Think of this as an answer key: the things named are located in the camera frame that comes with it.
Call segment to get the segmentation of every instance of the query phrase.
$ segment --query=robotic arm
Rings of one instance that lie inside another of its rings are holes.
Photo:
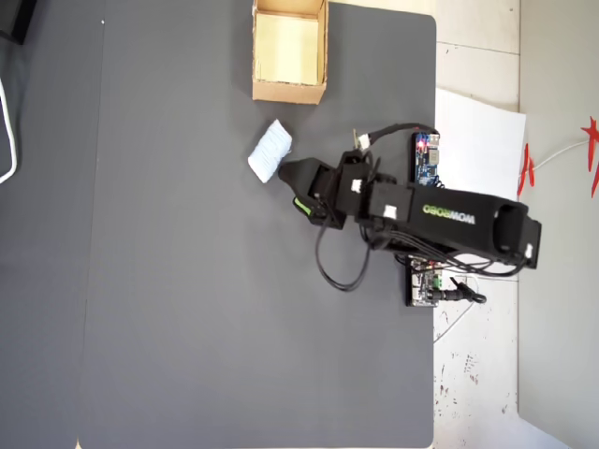
[[[394,177],[379,173],[379,163],[357,140],[357,147],[344,152],[337,167],[310,158],[282,164],[279,169],[279,178],[295,193],[296,209],[310,223],[321,226],[317,244],[327,228],[343,229],[348,216],[353,216],[360,226],[368,252],[361,278],[356,282],[338,284],[326,275],[317,260],[321,273],[333,286],[354,290],[363,279],[370,250],[396,254],[411,271],[408,277],[412,283],[419,282],[413,279],[414,274],[442,268],[491,277],[512,276],[523,268],[536,268],[541,224],[528,217],[528,207],[497,196],[417,183],[400,185]],[[465,253],[488,262],[485,267],[466,264],[457,258]],[[504,273],[487,271],[494,262],[514,269]],[[428,288],[421,298],[424,303],[412,301],[410,305],[434,306],[438,300],[462,298],[484,302],[484,297],[472,290],[460,290],[459,285],[457,292],[461,294],[447,295],[449,292],[456,291]]]

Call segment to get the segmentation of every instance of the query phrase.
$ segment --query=red object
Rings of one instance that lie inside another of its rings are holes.
[[[531,187],[534,187],[534,162],[533,162],[532,157],[531,157],[531,163],[528,167],[528,176],[530,177],[530,180],[531,180]]]
[[[518,196],[522,194],[522,190],[524,189],[524,182],[526,181],[526,172],[528,171],[528,159],[529,156],[527,143],[526,148],[524,148],[524,165],[522,166],[522,173],[520,173],[520,185],[518,186]]]
[[[599,131],[597,131],[597,121],[591,117],[591,126],[589,128],[580,128],[589,135],[589,171],[592,170],[592,161],[595,157],[595,143],[599,141]]]
[[[599,141],[599,131],[597,130],[597,121],[591,117],[591,126],[588,128],[581,128],[585,133],[589,135],[589,171],[592,170],[592,162],[595,157],[595,144]],[[599,167],[595,172],[595,179],[592,182],[591,198],[595,196],[595,191],[599,185]]]

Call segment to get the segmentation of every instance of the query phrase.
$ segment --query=green connector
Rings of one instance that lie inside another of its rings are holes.
[[[310,208],[308,208],[308,206],[302,204],[301,201],[299,201],[297,198],[295,198],[293,200],[293,202],[296,203],[296,206],[298,206],[301,210],[306,212],[306,215],[310,216],[312,214],[312,211],[310,210]]]

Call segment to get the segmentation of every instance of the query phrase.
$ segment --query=gray wall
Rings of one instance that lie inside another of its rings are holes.
[[[520,109],[539,164],[599,119],[599,2],[522,0],[521,11]],[[522,196],[543,238],[538,270],[520,275],[519,413],[575,448],[599,447],[599,153],[591,173],[587,154],[559,156]]]

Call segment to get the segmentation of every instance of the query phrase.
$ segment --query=circuit board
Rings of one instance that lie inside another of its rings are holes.
[[[413,135],[413,149],[412,181],[429,187],[438,186],[440,184],[438,174],[439,136],[416,133]],[[442,270],[434,269],[439,264],[420,258],[409,258],[408,260],[409,265],[406,269],[408,305],[436,307],[437,302],[428,298],[428,292],[443,288]]]
[[[417,133],[414,142],[414,181],[420,185],[436,185],[439,181],[439,135]]]

